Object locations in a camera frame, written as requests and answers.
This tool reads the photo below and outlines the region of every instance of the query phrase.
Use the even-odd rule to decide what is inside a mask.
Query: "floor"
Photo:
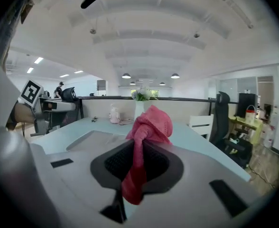
[[[21,128],[15,131],[22,134]],[[34,132],[33,125],[26,125],[25,138],[29,143],[41,137],[31,137],[30,134]],[[251,169],[246,168],[246,171],[251,175],[250,184],[260,195],[264,195],[279,186],[279,156],[262,144],[254,147],[249,167]]]

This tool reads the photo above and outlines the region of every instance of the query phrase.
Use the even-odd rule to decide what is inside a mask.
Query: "office chair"
[[[219,92],[215,102],[215,126],[216,132],[211,138],[211,143],[228,155],[234,162],[242,168],[246,168],[252,156],[252,144],[244,139],[239,139],[241,133],[248,134],[246,130],[235,129],[237,134],[230,134],[228,139],[225,139],[229,131],[229,118],[228,118],[228,103],[230,97],[224,93]],[[229,139],[239,139],[237,144],[231,142]]]

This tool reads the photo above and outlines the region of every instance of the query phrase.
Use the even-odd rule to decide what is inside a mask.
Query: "white table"
[[[69,145],[90,131],[127,135],[131,128],[132,124],[112,124],[109,119],[98,119],[93,123],[91,118],[83,118],[34,140],[33,143],[41,145],[46,154],[59,153],[65,152]],[[245,181],[249,181],[250,175],[245,170],[185,124],[173,123],[173,134],[169,139],[175,146],[212,157]]]

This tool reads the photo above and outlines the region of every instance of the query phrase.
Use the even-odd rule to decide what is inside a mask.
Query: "red cloth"
[[[126,137],[134,139],[133,165],[121,184],[122,195],[129,203],[138,205],[141,202],[141,186],[147,182],[142,141],[148,139],[171,144],[168,137],[172,131],[170,117],[154,105],[135,120]]]

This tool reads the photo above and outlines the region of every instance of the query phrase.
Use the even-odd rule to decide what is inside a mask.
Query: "ceiling light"
[[[30,67],[30,68],[28,69],[28,71],[27,71],[27,74],[31,73],[31,72],[32,72],[32,70],[33,70],[33,68],[32,68],[32,67]]]
[[[38,63],[40,63],[40,61],[41,61],[42,59],[43,59],[42,57],[39,57],[39,58],[36,59],[36,61],[35,61],[34,63],[38,64]]]
[[[123,74],[122,78],[131,78],[130,74]]]
[[[179,75],[178,75],[178,74],[173,74],[173,75],[171,76],[171,78],[179,78]]]

